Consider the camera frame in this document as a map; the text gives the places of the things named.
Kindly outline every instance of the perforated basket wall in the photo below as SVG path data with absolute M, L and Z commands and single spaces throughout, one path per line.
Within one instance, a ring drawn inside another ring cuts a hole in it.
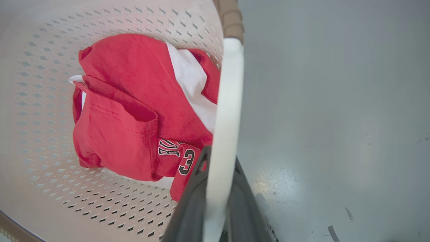
M 0 209 L 47 241 L 160 240 L 176 206 L 168 190 L 79 166 L 67 79 L 84 74 L 80 49 L 123 33 L 205 50 L 218 65 L 215 7 L 210 0 L 52 1 L 25 11 L 2 30 Z

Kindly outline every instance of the brown handle grip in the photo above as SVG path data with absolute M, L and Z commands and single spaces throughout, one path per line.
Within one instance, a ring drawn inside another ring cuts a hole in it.
M 237 0 L 213 0 L 221 20 L 224 38 L 237 38 L 243 44 L 245 29 Z

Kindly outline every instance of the gray floor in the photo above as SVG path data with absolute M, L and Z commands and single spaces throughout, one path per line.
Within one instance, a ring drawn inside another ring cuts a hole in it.
M 238 156 L 279 240 L 430 241 L 430 1 L 240 7 Z

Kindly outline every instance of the red clothing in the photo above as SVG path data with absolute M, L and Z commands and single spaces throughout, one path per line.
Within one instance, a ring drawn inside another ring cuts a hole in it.
M 216 102 L 218 69 L 203 51 L 190 51 L 208 76 L 202 94 Z M 81 50 L 79 62 L 86 76 L 84 84 L 75 82 L 73 140 L 81 166 L 136 180 L 175 177 L 170 193 L 178 201 L 212 134 L 177 83 L 166 44 L 112 36 Z

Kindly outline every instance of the red and white garment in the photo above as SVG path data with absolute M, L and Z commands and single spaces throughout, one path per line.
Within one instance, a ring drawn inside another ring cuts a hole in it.
M 79 52 L 73 140 L 83 167 L 136 180 L 174 177 L 178 201 L 201 149 L 212 143 L 220 72 L 201 50 L 137 34 Z

